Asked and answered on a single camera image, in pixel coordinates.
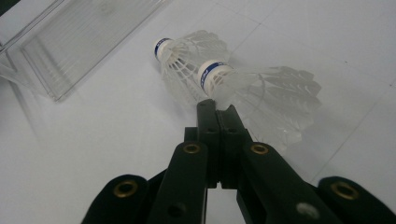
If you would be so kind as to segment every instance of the shuttlecock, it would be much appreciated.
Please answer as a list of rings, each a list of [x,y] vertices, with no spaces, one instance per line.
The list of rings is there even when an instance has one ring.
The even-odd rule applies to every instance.
[[[230,53],[218,36],[207,31],[155,42],[154,55],[161,63],[166,89],[182,105],[197,105],[207,95],[195,81],[199,67],[208,60],[227,62]]]
[[[289,67],[238,70],[211,60],[200,67],[196,81],[217,109],[234,105],[258,141],[284,151],[302,140],[301,131],[313,123],[311,114],[320,106],[321,87],[313,77]]]

